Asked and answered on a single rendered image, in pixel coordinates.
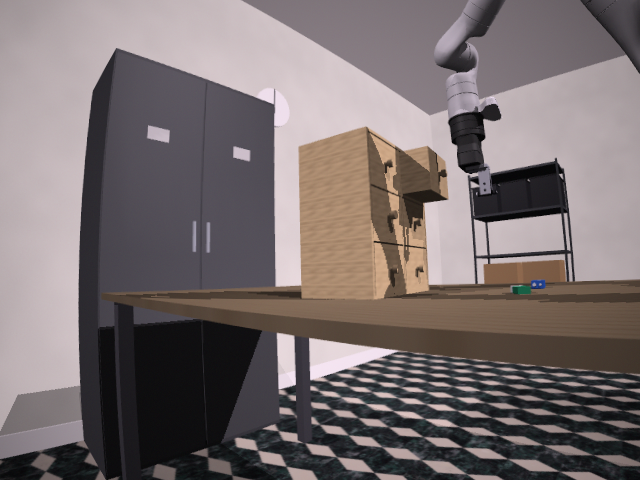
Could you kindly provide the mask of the green and white eraser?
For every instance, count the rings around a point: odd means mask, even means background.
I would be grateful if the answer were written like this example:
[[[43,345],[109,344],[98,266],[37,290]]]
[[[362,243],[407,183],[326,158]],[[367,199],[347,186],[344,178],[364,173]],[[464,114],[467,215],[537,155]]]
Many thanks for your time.
[[[520,287],[520,288],[517,288],[517,287]],[[523,286],[523,285],[510,286],[510,292],[515,294],[531,294],[531,287]]]

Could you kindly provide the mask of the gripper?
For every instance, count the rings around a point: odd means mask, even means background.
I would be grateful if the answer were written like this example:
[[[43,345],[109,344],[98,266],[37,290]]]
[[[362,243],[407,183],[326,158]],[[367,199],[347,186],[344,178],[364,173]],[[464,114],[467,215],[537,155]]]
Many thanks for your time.
[[[448,100],[448,117],[451,141],[457,145],[458,167],[465,173],[478,172],[480,195],[492,196],[490,167],[484,164],[481,142],[485,139],[483,119],[502,118],[497,100],[488,97],[480,104],[474,93],[457,94]]]

